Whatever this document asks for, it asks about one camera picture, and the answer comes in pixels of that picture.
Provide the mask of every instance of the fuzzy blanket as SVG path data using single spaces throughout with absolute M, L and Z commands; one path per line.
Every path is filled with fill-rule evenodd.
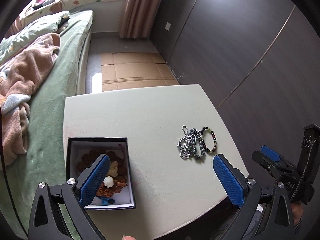
M 60 49 L 56 33 L 37 38 L 21 53 L 6 62 L 0 71 L 0 107 L 2 111 L 5 165 L 28 148 L 27 131 L 30 100 L 52 69 Z

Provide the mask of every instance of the electrical outlet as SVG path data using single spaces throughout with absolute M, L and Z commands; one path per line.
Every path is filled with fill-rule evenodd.
M 165 29 L 166 29 L 167 31 L 170 30 L 170 27 L 171 27 L 171 24 L 170 24 L 170 23 L 167 23 L 167 24 L 165 25 Z

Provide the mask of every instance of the blue gripper pad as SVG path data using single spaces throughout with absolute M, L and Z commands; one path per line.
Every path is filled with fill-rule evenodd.
M 108 156 L 104 156 L 96 168 L 88 176 L 83 186 L 79 189 L 79 204 L 82 208 L 91 204 L 101 183 L 108 174 L 109 169 L 110 159 Z
M 231 203 L 242 207 L 244 204 L 243 188 L 218 155 L 213 159 L 213 169 L 227 192 Z
M 273 160 L 274 162 L 278 162 L 280 161 L 280 156 L 278 153 L 276 153 L 275 151 L 271 150 L 269 147 L 267 146 L 262 146 L 260 151 L 267 156 L 269 159 Z

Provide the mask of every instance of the cardboard sheet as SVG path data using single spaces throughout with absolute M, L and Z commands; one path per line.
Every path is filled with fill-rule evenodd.
M 159 53 L 101 54 L 102 91 L 179 85 Z

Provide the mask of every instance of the bracelet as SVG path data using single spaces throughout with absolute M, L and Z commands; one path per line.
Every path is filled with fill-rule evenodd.
M 212 136 L 212 139 L 213 139 L 213 149 L 212 150 L 209 150 L 207 148 L 207 146 L 205 145 L 205 143 L 204 143 L 204 131 L 206 131 L 206 130 L 211 133 L 211 136 Z M 216 136 L 214 135 L 213 130 L 211 130 L 208 127 L 204 127 L 204 128 L 202 128 L 200 134 L 201 134 L 201 137 L 200 137 L 200 140 L 199 140 L 199 145 L 200 145 L 201 154 L 205 153 L 205 152 L 207 152 L 209 154 L 212 154 L 217 148 L 217 139 L 216 139 Z

